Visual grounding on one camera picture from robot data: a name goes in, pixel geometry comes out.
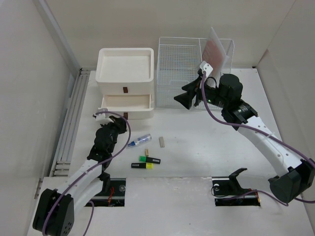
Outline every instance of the black cable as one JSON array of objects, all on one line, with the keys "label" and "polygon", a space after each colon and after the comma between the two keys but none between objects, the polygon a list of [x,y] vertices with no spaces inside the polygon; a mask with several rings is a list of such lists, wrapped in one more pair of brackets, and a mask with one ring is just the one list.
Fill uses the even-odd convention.
[{"label": "black cable", "polygon": [[214,195],[214,193],[212,193],[212,190],[213,190],[213,187],[211,188],[210,192],[211,192],[212,196],[214,196],[214,197],[217,197],[217,198],[224,198],[224,197],[227,197],[227,196],[228,196],[228,195],[216,196],[216,195]]},{"label": "black cable", "polygon": [[216,89],[217,89],[217,88],[218,88],[218,86],[217,86],[217,80],[216,80],[214,77],[212,77],[212,76],[209,76],[209,77],[207,78],[207,80],[208,80],[208,79],[213,79],[213,80],[215,81],[215,83],[216,83]]}]

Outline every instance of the white drawer unit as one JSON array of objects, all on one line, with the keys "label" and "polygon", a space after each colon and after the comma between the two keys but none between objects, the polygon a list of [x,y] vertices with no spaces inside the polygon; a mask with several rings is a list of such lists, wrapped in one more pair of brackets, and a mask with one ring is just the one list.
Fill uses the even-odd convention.
[{"label": "white drawer unit", "polygon": [[153,116],[154,52],[151,48],[103,48],[95,80],[103,94],[102,108],[128,119]]}]

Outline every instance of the blue marker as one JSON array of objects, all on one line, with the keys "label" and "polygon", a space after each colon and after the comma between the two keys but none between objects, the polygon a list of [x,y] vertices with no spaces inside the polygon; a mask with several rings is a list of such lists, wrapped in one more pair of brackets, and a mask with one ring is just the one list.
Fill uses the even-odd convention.
[{"label": "blue marker", "polygon": [[147,134],[147,135],[142,136],[140,138],[137,138],[134,141],[132,141],[131,143],[129,143],[128,147],[138,146],[140,144],[146,143],[146,142],[151,141],[151,140],[152,140],[151,134]]}]

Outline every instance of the small metal object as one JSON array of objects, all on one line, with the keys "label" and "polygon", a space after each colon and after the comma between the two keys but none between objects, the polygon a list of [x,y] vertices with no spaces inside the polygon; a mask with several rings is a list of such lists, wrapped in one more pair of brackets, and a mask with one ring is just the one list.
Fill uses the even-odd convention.
[{"label": "small metal object", "polygon": [[52,176],[68,176],[70,169],[69,161],[57,161],[56,166],[53,168]]},{"label": "small metal object", "polygon": [[37,184],[37,188],[36,188],[34,199],[38,198],[42,183],[43,183],[43,179],[40,178],[38,180],[38,184]]},{"label": "small metal object", "polygon": [[213,189],[214,189],[215,191],[219,191],[219,190],[220,190],[219,187],[220,187],[220,185],[217,184],[217,183],[213,185]]},{"label": "small metal object", "polygon": [[165,143],[164,143],[164,138],[163,137],[159,137],[159,146],[161,147],[161,148],[164,148],[165,147]]},{"label": "small metal object", "polygon": [[124,186],[124,185],[119,185],[119,191],[125,192],[125,190],[126,190],[126,186]]}]

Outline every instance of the white tray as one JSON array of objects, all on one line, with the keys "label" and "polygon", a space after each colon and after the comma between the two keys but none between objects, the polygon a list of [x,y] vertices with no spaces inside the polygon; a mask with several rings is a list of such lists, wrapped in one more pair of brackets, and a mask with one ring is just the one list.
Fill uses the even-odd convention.
[{"label": "white tray", "polygon": [[154,93],[154,52],[151,48],[103,48],[99,51],[96,82],[103,95]]}]

